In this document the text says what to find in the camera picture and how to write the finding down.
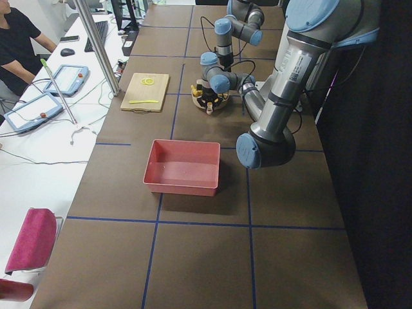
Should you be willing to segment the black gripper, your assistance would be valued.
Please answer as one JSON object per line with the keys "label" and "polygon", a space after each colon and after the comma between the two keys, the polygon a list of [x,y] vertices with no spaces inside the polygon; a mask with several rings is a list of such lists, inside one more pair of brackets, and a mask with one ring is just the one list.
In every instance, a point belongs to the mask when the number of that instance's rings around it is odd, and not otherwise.
{"label": "black gripper", "polygon": [[223,108],[225,97],[209,88],[209,84],[203,85],[202,80],[196,81],[196,106],[198,108]]}

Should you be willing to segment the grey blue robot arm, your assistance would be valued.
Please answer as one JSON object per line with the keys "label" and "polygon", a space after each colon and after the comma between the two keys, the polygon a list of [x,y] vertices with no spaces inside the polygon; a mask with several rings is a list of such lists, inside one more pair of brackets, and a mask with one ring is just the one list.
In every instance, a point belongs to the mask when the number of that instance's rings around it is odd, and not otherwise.
{"label": "grey blue robot arm", "polygon": [[258,45],[264,13],[253,1],[229,1],[227,14],[214,24],[215,51],[201,55],[201,78],[192,89],[194,103],[211,113],[223,95],[237,91],[253,123],[236,142],[239,161],[249,169],[283,165],[295,153],[287,123],[318,58],[336,48],[373,42],[379,31],[379,1],[290,1],[274,70],[256,87],[246,73],[229,70],[232,39]]}
{"label": "grey blue robot arm", "polygon": [[231,71],[234,63],[232,38],[257,46],[263,38],[261,26],[264,22],[264,13],[257,4],[250,1],[228,1],[226,16],[214,23],[216,54],[225,71]]}

